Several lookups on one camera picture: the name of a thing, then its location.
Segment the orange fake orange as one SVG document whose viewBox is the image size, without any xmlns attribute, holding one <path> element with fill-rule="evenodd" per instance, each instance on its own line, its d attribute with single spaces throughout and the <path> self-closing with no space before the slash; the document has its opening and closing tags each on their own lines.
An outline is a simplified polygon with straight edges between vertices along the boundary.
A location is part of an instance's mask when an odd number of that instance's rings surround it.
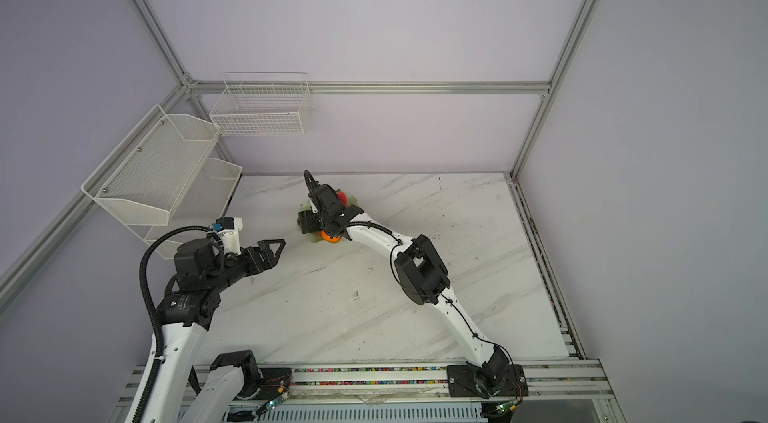
<svg viewBox="0 0 768 423">
<path fill-rule="evenodd" d="M 333 235 L 329 235 L 325 231 L 320 231 L 319 234 L 323 241 L 326 241 L 329 243 L 338 243 L 342 239 L 342 235 L 333 236 Z"/>
</svg>

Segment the red fake strawberry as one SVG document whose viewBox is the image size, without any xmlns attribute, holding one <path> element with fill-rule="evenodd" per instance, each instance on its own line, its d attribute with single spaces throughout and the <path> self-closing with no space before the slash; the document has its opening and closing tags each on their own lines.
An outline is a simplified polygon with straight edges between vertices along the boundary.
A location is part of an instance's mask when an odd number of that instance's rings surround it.
<svg viewBox="0 0 768 423">
<path fill-rule="evenodd" d="M 336 192 L 336 195 L 339 198 L 339 200 L 341 201 L 341 203 L 343 204 L 343 206 L 347 207 L 348 206 L 348 199 L 347 199 L 346 194 L 343 191 L 338 190 Z"/>
</svg>

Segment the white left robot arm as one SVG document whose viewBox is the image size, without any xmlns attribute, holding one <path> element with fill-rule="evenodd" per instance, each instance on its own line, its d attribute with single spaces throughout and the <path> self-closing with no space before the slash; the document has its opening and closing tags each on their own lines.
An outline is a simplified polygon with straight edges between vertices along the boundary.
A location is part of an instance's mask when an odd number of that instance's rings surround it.
<svg viewBox="0 0 768 423">
<path fill-rule="evenodd" d="M 287 399 L 290 370 L 264 373 L 252 351 L 238 350 L 214 358 L 194 401 L 182 407 L 222 293 L 245 277 L 274 268 L 285 245 L 282 239 L 268 239 L 235 250 L 224 238 L 207 236 L 178 247 L 173 258 L 177 289 L 159 304 L 148 292 L 142 294 L 153 338 L 128 421 L 221 422 L 237 399 L 259 402 L 254 417 L 260 419 Z"/>
</svg>

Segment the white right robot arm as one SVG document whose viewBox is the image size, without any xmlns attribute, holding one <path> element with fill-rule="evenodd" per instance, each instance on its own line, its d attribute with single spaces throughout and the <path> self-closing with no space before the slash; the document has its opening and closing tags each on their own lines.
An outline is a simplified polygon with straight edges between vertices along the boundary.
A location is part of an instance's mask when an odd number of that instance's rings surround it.
<svg viewBox="0 0 768 423">
<path fill-rule="evenodd" d="M 298 212 L 303 234 L 363 245 L 386 257 L 397 286 L 418 306 L 438 315 L 453 335 L 466 362 L 446 368 L 452 397 L 528 395 L 527 379 L 507 349 L 486 337 L 455 294 L 449 271 L 429 237 L 412 237 L 375 221 L 342 191 L 304 172 L 308 203 Z"/>
</svg>

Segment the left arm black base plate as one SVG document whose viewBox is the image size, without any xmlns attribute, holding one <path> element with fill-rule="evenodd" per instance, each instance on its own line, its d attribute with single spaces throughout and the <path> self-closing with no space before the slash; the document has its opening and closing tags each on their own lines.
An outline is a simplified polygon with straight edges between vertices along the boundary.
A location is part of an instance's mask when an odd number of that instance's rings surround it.
<svg viewBox="0 0 768 423">
<path fill-rule="evenodd" d="M 292 370 L 288 367 L 263 368 L 257 373 L 247 375 L 243 389 L 237 394 L 237 400 L 267 401 L 286 393 L 292 380 Z"/>
</svg>

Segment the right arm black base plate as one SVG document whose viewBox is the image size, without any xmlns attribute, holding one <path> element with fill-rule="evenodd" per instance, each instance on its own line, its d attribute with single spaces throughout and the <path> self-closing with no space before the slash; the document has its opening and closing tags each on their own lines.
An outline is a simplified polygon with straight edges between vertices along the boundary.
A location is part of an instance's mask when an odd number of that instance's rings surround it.
<svg viewBox="0 0 768 423">
<path fill-rule="evenodd" d="M 521 365 L 508 365 L 504 373 L 496 379 L 469 364 L 449 365 L 446 372 L 448 392 L 453 398 L 493 399 L 529 395 L 527 377 Z"/>
</svg>

